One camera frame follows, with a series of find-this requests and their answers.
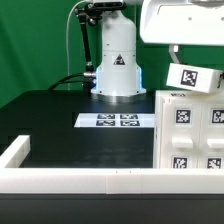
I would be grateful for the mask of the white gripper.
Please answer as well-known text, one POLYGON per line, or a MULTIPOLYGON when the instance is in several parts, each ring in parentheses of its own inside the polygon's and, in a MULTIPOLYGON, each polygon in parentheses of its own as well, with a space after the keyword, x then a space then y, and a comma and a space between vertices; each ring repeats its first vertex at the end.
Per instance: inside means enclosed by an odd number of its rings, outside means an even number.
POLYGON ((224 46, 224 0, 144 0, 140 36, 169 46, 180 64, 178 45, 224 46))

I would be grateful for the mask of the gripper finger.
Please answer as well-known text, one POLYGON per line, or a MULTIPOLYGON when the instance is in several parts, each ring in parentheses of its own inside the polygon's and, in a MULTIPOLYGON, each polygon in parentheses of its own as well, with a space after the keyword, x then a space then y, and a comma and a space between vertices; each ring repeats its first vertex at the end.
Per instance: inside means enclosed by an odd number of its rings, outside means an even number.
POLYGON ((224 71, 219 76, 219 81, 218 81, 217 88, 220 88, 221 82, 222 82, 223 79, 224 79, 224 71))

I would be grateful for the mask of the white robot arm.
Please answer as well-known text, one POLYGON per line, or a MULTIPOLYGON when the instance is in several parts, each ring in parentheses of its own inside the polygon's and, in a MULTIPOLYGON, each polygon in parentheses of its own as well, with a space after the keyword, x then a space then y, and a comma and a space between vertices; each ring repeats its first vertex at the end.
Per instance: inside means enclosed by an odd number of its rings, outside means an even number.
POLYGON ((102 17, 102 62, 94 97, 127 101, 146 93, 136 38, 149 44, 224 46, 224 0, 88 0, 102 17))

